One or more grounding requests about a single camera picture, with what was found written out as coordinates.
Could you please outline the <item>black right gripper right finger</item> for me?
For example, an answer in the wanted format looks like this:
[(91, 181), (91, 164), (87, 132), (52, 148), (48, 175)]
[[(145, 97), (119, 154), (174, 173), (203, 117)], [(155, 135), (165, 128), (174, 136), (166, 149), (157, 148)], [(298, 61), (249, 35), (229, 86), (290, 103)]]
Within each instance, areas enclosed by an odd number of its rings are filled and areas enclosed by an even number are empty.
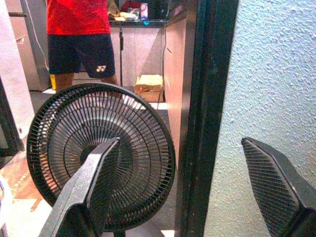
[(241, 140), (252, 191), (271, 237), (316, 237), (316, 188), (273, 147)]

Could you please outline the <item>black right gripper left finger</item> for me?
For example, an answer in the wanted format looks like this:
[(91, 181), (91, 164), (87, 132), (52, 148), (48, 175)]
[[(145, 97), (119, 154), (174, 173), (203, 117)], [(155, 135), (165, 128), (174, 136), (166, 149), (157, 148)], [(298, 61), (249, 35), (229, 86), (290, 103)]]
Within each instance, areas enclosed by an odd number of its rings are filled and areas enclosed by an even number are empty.
[(38, 237), (101, 237), (118, 166), (119, 138), (98, 145), (65, 184)]

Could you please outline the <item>brown wooden threshold board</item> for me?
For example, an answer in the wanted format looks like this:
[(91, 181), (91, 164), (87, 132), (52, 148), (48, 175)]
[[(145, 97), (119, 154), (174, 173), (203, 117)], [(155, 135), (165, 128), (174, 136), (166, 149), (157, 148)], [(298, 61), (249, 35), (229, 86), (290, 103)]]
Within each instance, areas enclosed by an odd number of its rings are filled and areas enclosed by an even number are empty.
[(4, 168), (0, 174), (5, 178), (10, 187), (13, 200), (31, 201), (30, 212), (34, 212), (43, 197), (37, 190), (29, 172), (26, 152), (18, 152)]

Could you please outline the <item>black round floor fan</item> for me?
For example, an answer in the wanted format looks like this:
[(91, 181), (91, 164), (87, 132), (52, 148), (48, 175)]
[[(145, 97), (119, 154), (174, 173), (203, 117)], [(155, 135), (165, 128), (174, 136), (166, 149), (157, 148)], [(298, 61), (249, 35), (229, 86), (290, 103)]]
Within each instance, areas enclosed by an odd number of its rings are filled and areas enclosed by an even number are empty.
[(171, 135), (148, 102), (108, 83), (57, 92), (31, 123), (27, 163), (37, 190), (53, 208), (88, 155), (117, 137), (118, 166), (102, 235), (126, 237), (162, 208), (175, 175)]

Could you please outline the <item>white door jamb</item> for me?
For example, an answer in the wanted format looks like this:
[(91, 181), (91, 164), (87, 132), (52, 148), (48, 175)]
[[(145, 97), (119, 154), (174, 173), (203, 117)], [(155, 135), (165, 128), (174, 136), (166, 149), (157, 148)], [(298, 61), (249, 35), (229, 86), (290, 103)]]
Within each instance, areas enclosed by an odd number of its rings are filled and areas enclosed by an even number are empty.
[(0, 0), (0, 95), (7, 103), (0, 112), (9, 115), (7, 144), (24, 151), (34, 109), (5, 0)]

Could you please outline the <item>brown cardboard box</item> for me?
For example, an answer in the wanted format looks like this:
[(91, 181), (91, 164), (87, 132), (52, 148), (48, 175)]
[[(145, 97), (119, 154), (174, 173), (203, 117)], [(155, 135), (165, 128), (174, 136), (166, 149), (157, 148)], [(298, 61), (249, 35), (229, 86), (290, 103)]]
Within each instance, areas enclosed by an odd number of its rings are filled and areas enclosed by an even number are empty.
[(141, 75), (136, 79), (134, 92), (147, 102), (163, 102), (163, 78), (160, 75)]

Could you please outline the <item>grey metal cabinet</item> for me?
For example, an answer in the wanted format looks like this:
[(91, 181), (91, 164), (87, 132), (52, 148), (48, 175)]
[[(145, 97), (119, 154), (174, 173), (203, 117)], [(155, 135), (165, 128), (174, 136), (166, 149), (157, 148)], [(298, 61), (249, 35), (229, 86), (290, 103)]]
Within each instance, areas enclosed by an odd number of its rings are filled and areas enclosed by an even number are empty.
[(5, 0), (8, 12), (25, 13), (26, 16), (11, 16), (10, 21), (17, 41), (24, 74), (30, 91), (44, 91), (51, 87), (45, 59), (34, 36), (30, 20), (30, 9), (23, 0)]

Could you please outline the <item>black stand pole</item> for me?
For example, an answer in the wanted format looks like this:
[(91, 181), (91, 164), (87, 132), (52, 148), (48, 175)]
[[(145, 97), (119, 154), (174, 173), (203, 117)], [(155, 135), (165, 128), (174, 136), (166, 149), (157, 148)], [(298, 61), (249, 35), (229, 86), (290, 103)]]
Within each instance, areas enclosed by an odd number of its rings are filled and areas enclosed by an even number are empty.
[(119, 52), (119, 60), (120, 60), (120, 85), (123, 86), (123, 74), (122, 74), (122, 51), (123, 51), (123, 32), (122, 26), (119, 26), (119, 43), (120, 43), (120, 52)]

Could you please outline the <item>grey desk with glass top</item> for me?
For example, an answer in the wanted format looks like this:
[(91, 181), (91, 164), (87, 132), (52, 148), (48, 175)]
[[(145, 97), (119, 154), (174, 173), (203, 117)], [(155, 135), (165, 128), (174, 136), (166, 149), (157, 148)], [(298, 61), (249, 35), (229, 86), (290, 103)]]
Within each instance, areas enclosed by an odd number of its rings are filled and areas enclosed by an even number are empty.
[(122, 26), (122, 74), (124, 87), (133, 87), (137, 77), (141, 75), (162, 75), (165, 22), (162, 20), (145, 22), (111, 21), (110, 24), (118, 79), (120, 79), (119, 26)]

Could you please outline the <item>brown wooden cabinet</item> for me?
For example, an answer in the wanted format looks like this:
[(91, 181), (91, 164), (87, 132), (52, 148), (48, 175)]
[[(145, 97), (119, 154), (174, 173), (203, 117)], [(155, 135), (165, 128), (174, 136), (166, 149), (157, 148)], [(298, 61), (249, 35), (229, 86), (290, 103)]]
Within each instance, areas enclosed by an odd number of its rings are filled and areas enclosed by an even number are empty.
[(165, 98), (180, 168), (188, 132), (198, 0), (171, 0), (165, 27)]

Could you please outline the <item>person in red shirt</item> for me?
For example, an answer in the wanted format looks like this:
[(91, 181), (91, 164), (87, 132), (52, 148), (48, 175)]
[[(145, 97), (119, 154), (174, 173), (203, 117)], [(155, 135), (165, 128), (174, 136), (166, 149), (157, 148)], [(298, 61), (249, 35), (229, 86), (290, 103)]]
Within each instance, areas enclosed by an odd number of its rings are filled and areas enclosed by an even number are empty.
[(47, 0), (47, 51), (57, 92), (82, 69), (117, 84), (107, 0)]

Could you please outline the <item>black door frame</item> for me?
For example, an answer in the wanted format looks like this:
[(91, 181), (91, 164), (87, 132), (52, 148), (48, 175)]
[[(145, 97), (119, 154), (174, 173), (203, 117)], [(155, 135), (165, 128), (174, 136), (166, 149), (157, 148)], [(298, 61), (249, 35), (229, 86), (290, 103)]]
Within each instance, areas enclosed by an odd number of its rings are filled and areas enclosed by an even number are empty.
[(178, 161), (175, 237), (203, 237), (239, 0), (190, 0), (187, 133)]

